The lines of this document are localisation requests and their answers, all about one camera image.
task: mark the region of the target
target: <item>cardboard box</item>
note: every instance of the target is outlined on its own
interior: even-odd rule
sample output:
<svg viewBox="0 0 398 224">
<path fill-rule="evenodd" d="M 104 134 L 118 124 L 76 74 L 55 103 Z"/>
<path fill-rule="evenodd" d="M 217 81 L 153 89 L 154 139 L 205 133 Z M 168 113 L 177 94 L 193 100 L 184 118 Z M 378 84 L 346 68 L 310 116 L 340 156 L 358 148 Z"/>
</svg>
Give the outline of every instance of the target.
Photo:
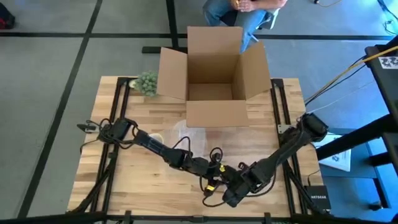
<svg viewBox="0 0 398 224">
<path fill-rule="evenodd" d="M 262 42 L 240 27 L 188 27 L 188 54 L 162 48 L 157 93 L 187 101 L 188 127 L 248 126 L 246 100 L 271 88 Z"/>
</svg>

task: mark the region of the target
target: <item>blue jeans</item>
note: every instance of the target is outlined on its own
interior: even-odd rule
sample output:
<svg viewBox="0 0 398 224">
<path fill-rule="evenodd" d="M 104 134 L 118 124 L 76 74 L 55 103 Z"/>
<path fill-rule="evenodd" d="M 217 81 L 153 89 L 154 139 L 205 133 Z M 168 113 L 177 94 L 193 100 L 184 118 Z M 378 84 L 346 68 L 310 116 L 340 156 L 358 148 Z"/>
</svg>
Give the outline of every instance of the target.
<svg viewBox="0 0 398 224">
<path fill-rule="evenodd" d="M 207 0 L 203 6 L 203 13 L 209 26 L 218 26 L 220 19 L 227 12 L 235 10 L 230 0 Z M 256 27 L 264 20 L 266 16 L 265 10 L 255 10 L 251 12 L 238 12 L 235 26 L 243 28 L 241 53 L 249 46 L 251 34 L 256 30 Z"/>
</svg>

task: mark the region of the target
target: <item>person's hand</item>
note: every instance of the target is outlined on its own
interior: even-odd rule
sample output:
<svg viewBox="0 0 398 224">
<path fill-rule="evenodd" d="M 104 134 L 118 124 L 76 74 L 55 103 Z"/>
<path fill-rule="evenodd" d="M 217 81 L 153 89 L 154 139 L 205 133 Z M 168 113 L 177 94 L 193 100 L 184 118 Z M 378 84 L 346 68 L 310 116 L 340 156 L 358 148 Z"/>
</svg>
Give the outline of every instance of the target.
<svg viewBox="0 0 398 224">
<path fill-rule="evenodd" d="M 232 7 L 235 10 L 238 10 L 239 0 L 229 0 L 231 2 Z"/>
<path fill-rule="evenodd" d="M 240 0 L 238 10 L 241 12 L 251 12 L 257 9 L 256 2 L 251 0 Z"/>
</svg>

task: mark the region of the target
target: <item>small green plant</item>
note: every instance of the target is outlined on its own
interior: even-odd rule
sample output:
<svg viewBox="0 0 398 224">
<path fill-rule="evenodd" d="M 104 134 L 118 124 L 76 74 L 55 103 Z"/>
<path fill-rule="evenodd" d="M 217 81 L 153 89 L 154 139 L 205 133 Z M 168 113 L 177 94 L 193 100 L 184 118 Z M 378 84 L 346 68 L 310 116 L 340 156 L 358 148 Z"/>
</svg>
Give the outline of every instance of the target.
<svg viewBox="0 0 398 224">
<path fill-rule="evenodd" d="M 140 91 L 144 96 L 155 96 L 157 86 L 156 72 L 143 72 L 138 75 L 134 88 Z"/>
</svg>

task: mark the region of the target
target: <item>wooden table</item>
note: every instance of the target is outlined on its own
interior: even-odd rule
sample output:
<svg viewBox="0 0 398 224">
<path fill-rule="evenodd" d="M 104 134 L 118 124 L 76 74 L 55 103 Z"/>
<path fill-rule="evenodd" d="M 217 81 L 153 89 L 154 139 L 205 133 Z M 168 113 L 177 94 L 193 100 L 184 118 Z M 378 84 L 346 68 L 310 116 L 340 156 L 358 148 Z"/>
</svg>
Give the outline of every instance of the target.
<svg viewBox="0 0 398 224">
<path fill-rule="evenodd" d="M 117 77 L 102 77 L 91 114 L 93 121 L 98 122 L 109 116 L 116 80 Z M 290 117 L 295 121 L 305 111 L 299 80 L 288 78 L 284 79 L 284 83 Z M 148 98 L 132 90 L 126 117 L 137 121 L 139 127 L 148 133 L 160 133 L 168 146 L 189 133 L 195 156 L 208 158 L 210 149 L 220 146 L 224 151 L 223 163 L 236 167 L 239 162 L 251 164 L 267 157 L 278 148 L 271 94 L 267 91 L 247 100 L 247 109 L 250 127 L 187 129 L 184 128 L 184 101 L 164 96 Z M 96 136 L 87 134 L 85 141 L 91 141 Z M 77 207 L 94 186 L 102 145 L 102 142 L 94 142 L 83 148 L 69 210 Z M 318 159 L 310 145 L 301 148 L 297 156 L 302 180 L 306 184 L 307 176 L 319 170 Z M 311 182 L 323 184 L 319 172 L 311 176 Z M 294 185 L 292 188 L 296 211 L 299 211 L 297 191 Z M 223 192 L 224 188 L 220 187 L 206 202 L 221 202 Z M 103 194 L 102 191 L 99 196 L 99 210 Z M 274 188 L 267 195 L 245 198 L 236 208 L 228 205 L 208 208 L 201 204 L 202 198 L 198 177 L 171 169 L 159 156 L 142 147 L 119 150 L 108 210 L 110 215 L 124 215 L 126 210 L 131 210 L 134 215 L 156 216 L 263 217 L 264 212 L 270 212 L 272 217 L 290 216 L 282 166 L 277 170 Z"/>
</svg>

